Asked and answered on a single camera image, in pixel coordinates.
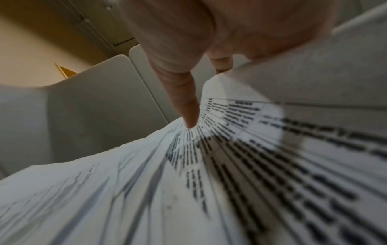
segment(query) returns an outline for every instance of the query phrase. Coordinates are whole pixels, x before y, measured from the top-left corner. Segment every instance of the wall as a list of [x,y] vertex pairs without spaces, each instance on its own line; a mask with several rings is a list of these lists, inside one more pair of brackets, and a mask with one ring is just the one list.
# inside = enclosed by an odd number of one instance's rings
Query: wall
[[42,0],[0,4],[0,83],[44,86],[64,79],[55,63],[84,71],[108,57]]

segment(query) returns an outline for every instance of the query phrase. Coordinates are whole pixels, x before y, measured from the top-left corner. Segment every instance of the finger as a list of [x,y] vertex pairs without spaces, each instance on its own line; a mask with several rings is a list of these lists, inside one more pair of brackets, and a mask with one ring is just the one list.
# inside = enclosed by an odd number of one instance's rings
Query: finger
[[164,86],[173,107],[183,117],[187,128],[193,128],[199,119],[200,109],[191,72],[173,73],[153,62],[150,64]]
[[210,57],[210,61],[217,74],[231,70],[233,68],[233,58],[231,56],[220,59]]

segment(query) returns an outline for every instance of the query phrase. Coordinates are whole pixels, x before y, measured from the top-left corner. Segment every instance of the paper sheet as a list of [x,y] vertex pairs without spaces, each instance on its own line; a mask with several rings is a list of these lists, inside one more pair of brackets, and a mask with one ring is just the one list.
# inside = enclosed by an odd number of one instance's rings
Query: paper sheet
[[386,26],[212,78],[192,129],[6,178],[0,244],[387,244]]

